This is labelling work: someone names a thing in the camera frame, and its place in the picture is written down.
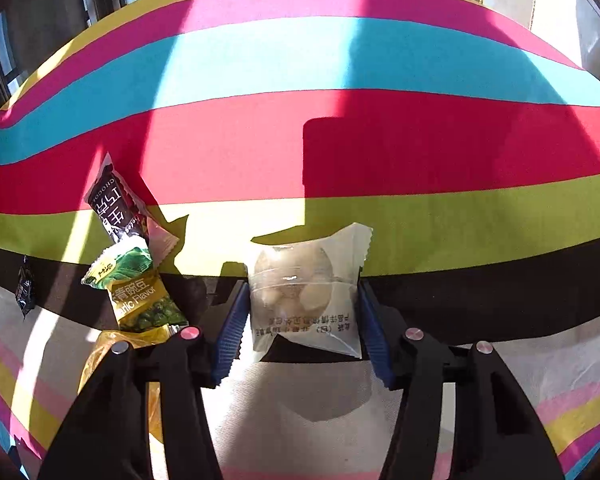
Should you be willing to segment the small black candy packet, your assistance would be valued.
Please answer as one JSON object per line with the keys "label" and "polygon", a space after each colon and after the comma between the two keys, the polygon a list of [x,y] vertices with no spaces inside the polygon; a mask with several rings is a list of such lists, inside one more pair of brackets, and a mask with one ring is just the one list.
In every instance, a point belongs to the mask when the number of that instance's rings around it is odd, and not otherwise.
{"label": "small black candy packet", "polygon": [[27,257],[22,258],[18,271],[18,281],[15,290],[16,304],[23,318],[34,309],[33,300],[33,275]]}

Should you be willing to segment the yellow cake packet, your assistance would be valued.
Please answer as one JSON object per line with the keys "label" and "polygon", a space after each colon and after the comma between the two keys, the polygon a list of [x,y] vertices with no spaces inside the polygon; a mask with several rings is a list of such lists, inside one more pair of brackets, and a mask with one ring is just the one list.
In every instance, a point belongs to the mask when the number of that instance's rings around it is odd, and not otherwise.
{"label": "yellow cake packet", "polygon": [[[88,380],[95,373],[100,362],[112,352],[115,344],[129,345],[129,349],[124,352],[128,367],[130,370],[135,366],[135,360],[141,353],[138,349],[147,349],[166,342],[171,336],[170,327],[163,325],[152,328],[143,333],[118,332],[117,330],[103,330],[97,337],[94,348],[90,356],[85,361],[78,392],[84,388]],[[148,382],[148,400],[147,400],[148,431],[160,443],[163,442],[162,420],[160,408],[160,386],[158,382]]]}

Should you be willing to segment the striped colourful tablecloth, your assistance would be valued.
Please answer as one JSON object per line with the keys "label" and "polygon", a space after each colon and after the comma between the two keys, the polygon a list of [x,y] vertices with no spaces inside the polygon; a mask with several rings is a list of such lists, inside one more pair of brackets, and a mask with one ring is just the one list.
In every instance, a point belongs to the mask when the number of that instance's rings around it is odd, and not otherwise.
{"label": "striped colourful tablecloth", "polygon": [[138,0],[48,58],[0,108],[0,455],[25,476],[114,325],[80,282],[107,153],[180,239],[182,309],[251,243],[365,224],[377,297],[493,342],[565,476],[600,465],[600,81],[528,29],[471,0]]}

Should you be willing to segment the white bun packet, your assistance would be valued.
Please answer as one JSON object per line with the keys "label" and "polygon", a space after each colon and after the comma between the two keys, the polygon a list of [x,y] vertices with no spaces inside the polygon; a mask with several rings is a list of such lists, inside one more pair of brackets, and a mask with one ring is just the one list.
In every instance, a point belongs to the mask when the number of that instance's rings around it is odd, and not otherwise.
{"label": "white bun packet", "polygon": [[259,360],[277,338],[362,356],[355,304],[372,237],[372,228],[351,223],[316,240],[251,245],[250,326]]}

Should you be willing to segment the green yellow garlic pea packet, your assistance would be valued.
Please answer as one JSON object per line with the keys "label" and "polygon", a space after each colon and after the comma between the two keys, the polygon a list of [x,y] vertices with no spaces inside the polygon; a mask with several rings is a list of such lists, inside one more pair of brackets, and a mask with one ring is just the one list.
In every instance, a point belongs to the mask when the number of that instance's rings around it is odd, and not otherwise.
{"label": "green yellow garlic pea packet", "polygon": [[186,325],[154,266],[146,240],[122,238],[91,264],[81,284],[108,292],[120,330],[143,333],[165,325]]}

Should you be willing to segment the dark chocolate snack packet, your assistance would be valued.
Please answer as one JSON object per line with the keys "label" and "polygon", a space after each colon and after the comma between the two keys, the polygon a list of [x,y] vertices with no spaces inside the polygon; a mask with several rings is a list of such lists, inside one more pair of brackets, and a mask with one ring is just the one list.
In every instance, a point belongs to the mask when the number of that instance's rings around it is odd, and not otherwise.
{"label": "dark chocolate snack packet", "polygon": [[166,260],[180,240],[151,215],[145,203],[114,168],[109,153],[102,160],[84,202],[95,211],[114,243],[132,235],[143,237],[155,266]]}

